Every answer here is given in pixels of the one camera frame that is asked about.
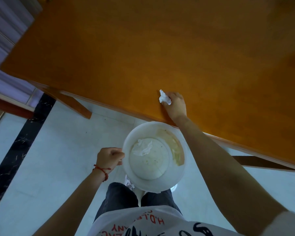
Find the bracelet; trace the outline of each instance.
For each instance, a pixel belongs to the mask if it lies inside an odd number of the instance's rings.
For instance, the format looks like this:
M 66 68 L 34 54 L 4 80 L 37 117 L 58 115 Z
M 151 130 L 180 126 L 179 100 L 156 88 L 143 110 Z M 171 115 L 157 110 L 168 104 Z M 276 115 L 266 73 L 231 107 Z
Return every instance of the bracelet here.
M 100 167 L 96 166 L 96 164 L 94 164 L 94 166 L 95 166 L 94 169 L 99 169 L 99 170 L 101 170 L 102 172 L 104 172 L 104 174 L 105 174 L 105 180 L 103 180 L 103 182 L 106 181 L 106 180 L 108 180 L 108 174 L 107 174 L 104 170 L 111 170 L 111 168 L 100 168 Z

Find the person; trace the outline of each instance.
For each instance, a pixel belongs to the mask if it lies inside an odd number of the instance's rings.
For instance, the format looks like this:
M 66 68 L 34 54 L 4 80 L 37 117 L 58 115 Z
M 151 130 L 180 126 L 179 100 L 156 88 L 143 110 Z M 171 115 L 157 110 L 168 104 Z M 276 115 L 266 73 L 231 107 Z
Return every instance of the person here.
M 187 117 L 182 95 L 166 94 L 172 103 L 162 104 L 184 135 L 214 202 L 237 233 L 203 222 L 186 221 L 170 190 L 145 194 L 138 207 L 135 194 L 125 185 L 114 182 L 109 185 L 87 236 L 295 236 L 295 214 L 272 198 L 232 156 Z M 106 174 L 119 165 L 124 156 L 120 148 L 101 149 L 95 169 L 34 236 L 75 235 Z

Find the shirt sleeve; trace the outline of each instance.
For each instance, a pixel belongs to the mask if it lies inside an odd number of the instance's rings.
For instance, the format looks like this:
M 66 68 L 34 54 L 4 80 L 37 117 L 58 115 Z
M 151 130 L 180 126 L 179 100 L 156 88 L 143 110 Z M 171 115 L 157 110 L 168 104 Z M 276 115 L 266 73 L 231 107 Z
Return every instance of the shirt sleeve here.
M 287 211 L 278 215 L 261 236 L 295 236 L 295 213 Z

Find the person's left hand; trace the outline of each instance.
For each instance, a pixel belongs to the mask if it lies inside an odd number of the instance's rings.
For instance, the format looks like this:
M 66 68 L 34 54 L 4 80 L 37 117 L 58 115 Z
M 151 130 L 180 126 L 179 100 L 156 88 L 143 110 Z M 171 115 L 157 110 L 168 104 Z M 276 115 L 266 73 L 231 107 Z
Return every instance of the person's left hand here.
M 96 166 L 102 169 L 111 168 L 111 170 L 105 170 L 105 172 L 109 174 L 116 166 L 122 164 L 120 160 L 124 157 L 125 154 L 122 152 L 121 148 L 102 148 L 97 154 Z

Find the white tissue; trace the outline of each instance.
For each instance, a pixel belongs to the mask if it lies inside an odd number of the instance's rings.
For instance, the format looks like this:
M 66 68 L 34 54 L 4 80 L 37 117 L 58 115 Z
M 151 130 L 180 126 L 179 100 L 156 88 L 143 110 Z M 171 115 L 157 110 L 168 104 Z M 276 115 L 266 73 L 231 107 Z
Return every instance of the white tissue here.
M 159 98 L 159 102 L 166 102 L 168 105 L 171 104 L 171 100 L 170 98 L 166 95 L 166 93 L 164 93 L 162 90 L 159 91 L 159 93 L 161 94 L 161 97 Z
M 134 155 L 137 155 L 137 156 L 144 156 L 144 155 L 147 155 L 150 153 L 152 147 L 153 147 L 153 144 L 152 144 L 152 141 L 148 144 L 146 143 L 143 143 L 143 140 L 142 139 L 139 139 L 138 140 L 138 144 L 136 146 L 133 147 L 132 149 L 132 153 Z

